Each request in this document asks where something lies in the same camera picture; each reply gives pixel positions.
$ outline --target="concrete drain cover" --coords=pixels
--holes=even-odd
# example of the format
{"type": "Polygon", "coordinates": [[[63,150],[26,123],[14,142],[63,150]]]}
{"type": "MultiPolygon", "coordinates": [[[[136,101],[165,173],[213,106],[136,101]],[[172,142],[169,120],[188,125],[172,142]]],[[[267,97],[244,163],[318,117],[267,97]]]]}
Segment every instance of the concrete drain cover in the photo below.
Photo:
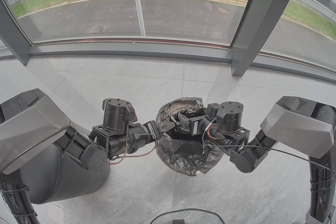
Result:
{"type": "Polygon", "coordinates": [[[224,14],[229,13],[227,10],[225,10],[225,9],[223,9],[223,8],[218,8],[218,10],[219,10],[221,13],[224,13],[224,14]]]}
{"type": "Polygon", "coordinates": [[[101,25],[95,26],[95,27],[92,29],[92,34],[99,34],[99,33],[102,33],[103,30],[104,30],[104,26],[101,26],[101,25]]]}

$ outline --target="black plastic bag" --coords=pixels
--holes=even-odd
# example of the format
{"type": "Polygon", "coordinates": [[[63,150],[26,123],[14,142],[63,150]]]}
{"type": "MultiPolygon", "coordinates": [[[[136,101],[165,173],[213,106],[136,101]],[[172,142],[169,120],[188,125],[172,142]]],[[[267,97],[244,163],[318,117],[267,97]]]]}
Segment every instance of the black plastic bag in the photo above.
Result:
{"type": "Polygon", "coordinates": [[[206,174],[220,161],[223,151],[203,145],[201,135],[191,136],[179,122],[179,112],[188,118],[206,114],[202,98],[184,97],[163,105],[156,122],[172,121],[176,126],[158,141],[157,155],[170,169],[179,173],[196,176],[200,171],[206,174]]]}

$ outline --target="gray tile floor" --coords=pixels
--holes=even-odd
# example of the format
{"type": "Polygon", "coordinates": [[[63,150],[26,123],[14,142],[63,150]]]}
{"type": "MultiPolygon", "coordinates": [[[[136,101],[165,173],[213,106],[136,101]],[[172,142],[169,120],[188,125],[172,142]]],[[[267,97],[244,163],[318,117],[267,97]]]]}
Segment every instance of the gray tile floor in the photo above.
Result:
{"type": "MultiPolygon", "coordinates": [[[[102,122],[101,104],[107,97],[132,102],[140,122],[155,119],[161,105],[182,96],[202,97],[204,104],[239,101],[245,106],[243,126],[251,130],[251,139],[283,95],[336,106],[334,84],[253,68],[243,78],[232,78],[226,64],[93,56],[33,57],[27,67],[17,60],[0,61],[0,103],[36,87],[87,129],[102,122]]],[[[284,145],[277,148],[304,156],[284,145]]],[[[215,211],[226,224],[291,224],[304,220],[309,187],[308,163],[278,152],[270,152],[250,174],[239,172],[224,156],[206,175],[192,178],[170,170],[152,153],[112,167],[98,192],[57,202],[62,208],[59,222],[48,217],[56,205],[35,209],[42,224],[145,224],[160,213],[186,207],[215,211]]],[[[15,223],[2,202],[0,215],[15,223]]],[[[185,218],[189,224],[219,223],[206,213],[187,212],[155,224],[173,218],[185,218]]]]}

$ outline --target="road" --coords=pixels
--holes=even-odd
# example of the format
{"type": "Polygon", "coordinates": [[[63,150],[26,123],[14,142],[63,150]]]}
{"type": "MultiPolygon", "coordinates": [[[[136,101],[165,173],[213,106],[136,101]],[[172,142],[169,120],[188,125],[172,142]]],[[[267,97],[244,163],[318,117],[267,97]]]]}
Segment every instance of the road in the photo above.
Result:
{"type": "MultiPolygon", "coordinates": [[[[230,44],[244,7],[210,0],[141,0],[146,36],[230,44]]],[[[67,37],[140,36],[135,0],[90,0],[19,19],[33,42],[67,37]]],[[[336,70],[336,43],[281,18],[265,43],[283,54],[336,70]]]]}

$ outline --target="barcode label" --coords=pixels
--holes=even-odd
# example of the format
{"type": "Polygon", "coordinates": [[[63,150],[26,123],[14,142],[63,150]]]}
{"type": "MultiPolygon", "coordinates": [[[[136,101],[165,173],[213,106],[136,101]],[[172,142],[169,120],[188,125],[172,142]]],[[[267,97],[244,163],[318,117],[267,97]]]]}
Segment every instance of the barcode label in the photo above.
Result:
{"type": "Polygon", "coordinates": [[[150,122],[148,122],[148,128],[149,128],[150,133],[154,136],[155,132],[154,132],[153,126],[150,122]]]}
{"type": "Polygon", "coordinates": [[[195,135],[197,133],[197,126],[198,126],[198,121],[195,122],[194,132],[192,133],[193,135],[195,135]]]}

